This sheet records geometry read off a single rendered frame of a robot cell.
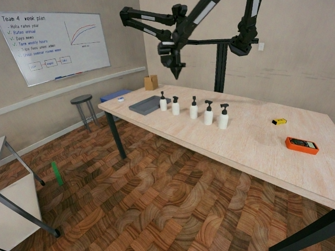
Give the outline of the white pump bottle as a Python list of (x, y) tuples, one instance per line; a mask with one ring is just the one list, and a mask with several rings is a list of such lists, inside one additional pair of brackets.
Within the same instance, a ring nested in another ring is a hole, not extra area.
[(205, 100), (205, 103), (208, 103), (209, 106), (207, 107), (207, 110), (204, 113), (204, 124), (205, 125), (211, 125), (212, 120), (213, 120), (213, 112), (211, 110), (211, 104), (213, 103), (212, 101)]
[(173, 96), (174, 100), (172, 103), (172, 114), (173, 115), (179, 115), (180, 114), (180, 108), (179, 108), (179, 103), (177, 102), (178, 97)]
[(226, 108), (229, 107), (228, 104), (220, 104), (220, 107), (224, 107), (224, 110), (222, 110), (222, 113), (219, 115), (219, 121), (218, 121), (218, 128), (220, 129), (226, 129), (227, 123), (228, 123), (228, 115)]
[[(193, 96), (193, 100), (196, 100), (196, 96)], [(190, 106), (190, 118), (196, 119), (198, 115), (198, 106), (196, 105), (196, 102), (193, 101), (192, 105)]]
[(161, 97), (161, 100), (160, 100), (160, 108), (161, 108), (161, 111), (166, 111), (167, 110), (167, 103), (166, 103), (165, 97), (163, 96), (164, 92), (162, 91), (161, 94), (162, 94), (162, 97)]

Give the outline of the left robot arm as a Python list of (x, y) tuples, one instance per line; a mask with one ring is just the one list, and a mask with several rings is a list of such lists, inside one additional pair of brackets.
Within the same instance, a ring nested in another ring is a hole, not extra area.
[[(218, 5), (221, 0), (200, 0), (185, 21), (180, 24), (172, 34), (172, 40), (160, 42), (158, 45), (158, 54), (161, 56), (161, 63), (164, 67), (171, 64), (181, 63), (181, 50), (188, 43), (195, 29), (209, 15), (209, 13)], [(235, 48), (247, 53), (252, 39), (258, 32), (256, 31), (256, 19), (260, 9), (262, 0), (247, 0), (244, 16), (238, 23), (238, 32), (241, 34), (235, 36), (231, 45)], [(170, 55), (173, 54), (173, 55)], [(175, 55), (179, 54), (179, 55)]]

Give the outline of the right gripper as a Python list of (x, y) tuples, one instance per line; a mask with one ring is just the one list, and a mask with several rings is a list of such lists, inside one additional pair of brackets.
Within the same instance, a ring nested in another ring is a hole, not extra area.
[(176, 20), (176, 28), (178, 28), (180, 26), (180, 24), (182, 24), (184, 22), (185, 19), (177, 19)]

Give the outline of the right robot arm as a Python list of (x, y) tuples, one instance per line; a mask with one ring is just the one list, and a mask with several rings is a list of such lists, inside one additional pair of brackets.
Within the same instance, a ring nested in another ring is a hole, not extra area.
[(133, 18), (154, 21), (171, 27), (176, 24), (177, 19), (186, 19), (187, 18), (186, 13), (187, 13), (186, 5), (176, 4), (172, 7), (172, 15), (157, 14), (143, 10), (137, 10), (128, 6), (125, 6), (120, 11), (119, 14), (124, 26), (134, 27), (136, 29), (139, 29), (141, 31), (144, 31), (148, 34), (157, 37), (157, 39), (160, 40), (161, 42), (167, 42), (168, 40), (172, 40), (171, 38), (172, 33), (170, 30), (157, 29), (147, 24), (144, 24), (140, 21), (137, 21)]

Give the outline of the orange pocket multimeter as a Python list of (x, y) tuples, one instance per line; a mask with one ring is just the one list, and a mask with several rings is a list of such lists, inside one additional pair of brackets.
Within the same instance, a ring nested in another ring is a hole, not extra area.
[(314, 142), (287, 137), (286, 146), (290, 150), (316, 155), (319, 148)]

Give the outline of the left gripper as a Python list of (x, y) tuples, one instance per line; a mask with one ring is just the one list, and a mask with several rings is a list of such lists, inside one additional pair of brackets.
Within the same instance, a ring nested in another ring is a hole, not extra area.
[(180, 64), (171, 64), (168, 69), (171, 69), (173, 75), (175, 76), (175, 79), (178, 80), (180, 73), (183, 68), (186, 68), (186, 63), (180, 63)]

